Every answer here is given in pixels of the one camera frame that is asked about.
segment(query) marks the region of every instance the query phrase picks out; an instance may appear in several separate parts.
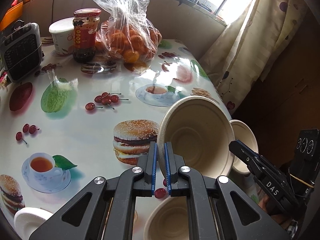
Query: red label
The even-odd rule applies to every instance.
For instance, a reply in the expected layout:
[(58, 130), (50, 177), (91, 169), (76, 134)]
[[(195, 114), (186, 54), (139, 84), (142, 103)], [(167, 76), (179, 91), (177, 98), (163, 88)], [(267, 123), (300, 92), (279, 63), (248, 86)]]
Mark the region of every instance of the red label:
[(89, 33), (92, 29), (74, 30), (74, 46), (77, 49), (88, 49), (95, 45), (96, 32)]

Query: hamburger print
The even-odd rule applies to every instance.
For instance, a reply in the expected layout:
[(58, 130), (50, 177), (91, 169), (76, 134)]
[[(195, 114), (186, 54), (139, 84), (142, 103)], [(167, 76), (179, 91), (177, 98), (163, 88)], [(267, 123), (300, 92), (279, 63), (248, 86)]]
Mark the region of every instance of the hamburger print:
[(113, 147), (119, 161), (137, 165), (138, 158), (148, 154), (150, 142), (157, 141), (159, 125), (150, 120), (129, 120), (113, 129)]
[(14, 215), (25, 207), (19, 183), (8, 175), (0, 175), (0, 194), (6, 208)]

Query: plastic bag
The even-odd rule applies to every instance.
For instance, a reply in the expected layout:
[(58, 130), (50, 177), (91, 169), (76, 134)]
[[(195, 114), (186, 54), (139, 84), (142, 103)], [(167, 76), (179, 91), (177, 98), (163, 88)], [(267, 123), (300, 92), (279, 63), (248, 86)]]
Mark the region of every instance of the plastic bag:
[(153, 59), (162, 40), (146, 17), (149, 0), (93, 0), (110, 13), (97, 32), (96, 47), (126, 63)]

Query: yellow rubber band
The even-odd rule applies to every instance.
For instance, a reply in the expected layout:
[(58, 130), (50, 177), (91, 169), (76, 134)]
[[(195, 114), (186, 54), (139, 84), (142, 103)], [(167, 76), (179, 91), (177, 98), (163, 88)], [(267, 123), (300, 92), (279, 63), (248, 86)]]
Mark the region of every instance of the yellow rubber band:
[(293, 177), (293, 178), (295, 178), (296, 180), (302, 182), (303, 184), (307, 185), (308, 187), (314, 188), (314, 186), (311, 186), (310, 184), (304, 182), (302, 179), (299, 179), (299, 178), (293, 176), (292, 174), (290, 174), (290, 176)]

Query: curtain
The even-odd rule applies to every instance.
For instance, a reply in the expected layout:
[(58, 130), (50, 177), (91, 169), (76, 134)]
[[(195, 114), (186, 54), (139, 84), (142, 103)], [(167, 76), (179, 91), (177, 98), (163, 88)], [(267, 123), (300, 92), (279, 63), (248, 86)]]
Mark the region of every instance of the curtain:
[(303, 0), (251, 0), (200, 59), (230, 114), (266, 78), (307, 8)]

